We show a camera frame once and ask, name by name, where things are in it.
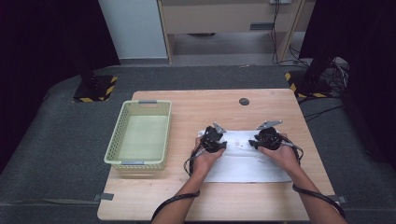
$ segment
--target yellow and black tape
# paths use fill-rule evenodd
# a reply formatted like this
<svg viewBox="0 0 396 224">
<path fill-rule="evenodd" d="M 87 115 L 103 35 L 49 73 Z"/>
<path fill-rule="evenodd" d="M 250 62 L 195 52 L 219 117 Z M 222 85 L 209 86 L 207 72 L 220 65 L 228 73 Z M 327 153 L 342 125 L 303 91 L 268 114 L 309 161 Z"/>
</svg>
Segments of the yellow and black tape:
<svg viewBox="0 0 396 224">
<path fill-rule="evenodd" d="M 290 86 L 290 89 L 294 92 L 294 95 L 296 97 L 331 97 L 332 93 L 331 92 L 301 92 L 299 90 L 298 85 L 294 83 L 294 80 L 291 78 L 290 73 L 285 74 L 285 78 L 288 81 L 288 84 Z"/>
<path fill-rule="evenodd" d="M 95 102 L 95 101 L 107 101 L 108 98 L 110 98 L 111 92 L 114 90 L 114 86 L 116 85 L 117 77 L 111 78 L 111 81 L 108 85 L 108 88 L 106 90 L 106 94 L 104 96 L 98 96 L 98 97 L 79 97 L 79 98 L 74 98 L 74 102 Z"/>
</svg>

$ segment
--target green basket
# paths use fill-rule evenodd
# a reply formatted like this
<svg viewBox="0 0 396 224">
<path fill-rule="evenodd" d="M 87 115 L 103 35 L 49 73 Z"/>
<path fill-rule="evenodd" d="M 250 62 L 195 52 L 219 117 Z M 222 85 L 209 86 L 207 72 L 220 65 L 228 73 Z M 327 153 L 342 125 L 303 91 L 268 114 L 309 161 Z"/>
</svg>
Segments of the green basket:
<svg viewBox="0 0 396 224">
<path fill-rule="evenodd" d="M 171 120 L 170 101 L 126 101 L 105 155 L 118 170 L 163 170 Z"/>
</svg>

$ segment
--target gray carpet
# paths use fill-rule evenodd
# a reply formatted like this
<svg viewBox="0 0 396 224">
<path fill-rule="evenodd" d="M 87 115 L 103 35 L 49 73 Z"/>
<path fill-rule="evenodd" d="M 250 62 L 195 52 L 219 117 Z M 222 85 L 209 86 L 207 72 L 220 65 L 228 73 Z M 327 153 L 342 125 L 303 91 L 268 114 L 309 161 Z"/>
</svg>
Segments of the gray carpet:
<svg viewBox="0 0 396 224">
<path fill-rule="evenodd" d="M 95 73 L 118 77 L 115 89 L 107 102 L 95 103 L 72 102 L 79 77 L 53 86 L 0 176 L 0 223 L 110 223 L 97 218 L 97 205 L 5 202 L 89 201 L 103 192 L 110 168 L 103 162 L 108 141 L 122 103 L 135 91 L 287 88 L 284 73 L 288 70 L 280 66 L 109 67 Z M 308 115 L 340 104 L 338 99 L 315 100 L 302 104 L 302 110 Z M 348 221 L 396 223 L 396 171 L 366 155 L 346 112 L 325 113 L 308 126 L 335 192 L 348 198 L 344 204 Z"/>
</svg>

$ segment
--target tripod base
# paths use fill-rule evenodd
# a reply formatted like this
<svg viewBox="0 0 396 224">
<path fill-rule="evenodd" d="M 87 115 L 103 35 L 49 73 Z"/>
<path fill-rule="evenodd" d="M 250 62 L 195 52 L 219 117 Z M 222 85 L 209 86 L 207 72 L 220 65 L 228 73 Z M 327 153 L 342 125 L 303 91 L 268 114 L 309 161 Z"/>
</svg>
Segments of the tripod base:
<svg viewBox="0 0 396 224">
<path fill-rule="evenodd" d="M 304 80 L 305 70 L 289 71 L 285 74 L 290 89 L 296 97 L 329 97 L 332 96 L 332 88 L 323 79 L 315 84 L 308 84 Z"/>
<path fill-rule="evenodd" d="M 113 76 L 97 76 L 99 89 L 97 91 L 88 89 L 81 81 L 73 98 L 74 102 L 106 101 L 113 92 L 117 78 Z"/>
</svg>

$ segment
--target human arm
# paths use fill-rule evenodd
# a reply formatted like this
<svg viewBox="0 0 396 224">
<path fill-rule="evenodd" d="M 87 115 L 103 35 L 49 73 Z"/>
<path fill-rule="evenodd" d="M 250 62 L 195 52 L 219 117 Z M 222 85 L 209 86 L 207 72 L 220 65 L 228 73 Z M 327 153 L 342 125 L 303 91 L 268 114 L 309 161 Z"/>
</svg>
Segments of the human arm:
<svg viewBox="0 0 396 224">
<path fill-rule="evenodd" d="M 280 168 L 285 170 L 295 186 L 300 189 L 307 189 L 320 193 L 318 188 L 297 162 L 296 156 L 291 147 L 281 145 L 277 150 L 258 147 L 258 150 L 262 154 L 270 157 Z M 347 223 L 331 204 L 310 195 L 302 193 L 299 194 L 306 213 L 312 223 Z"/>
<path fill-rule="evenodd" d="M 199 146 L 201 138 L 195 139 L 195 148 Z M 183 187 L 176 193 L 177 195 L 196 193 L 204 184 L 205 178 L 212 168 L 215 161 L 221 157 L 224 148 L 218 152 L 209 153 L 204 151 L 193 163 L 193 173 Z M 166 205 L 152 220 L 151 223 L 183 223 L 194 201 L 194 197 L 177 200 Z"/>
</svg>

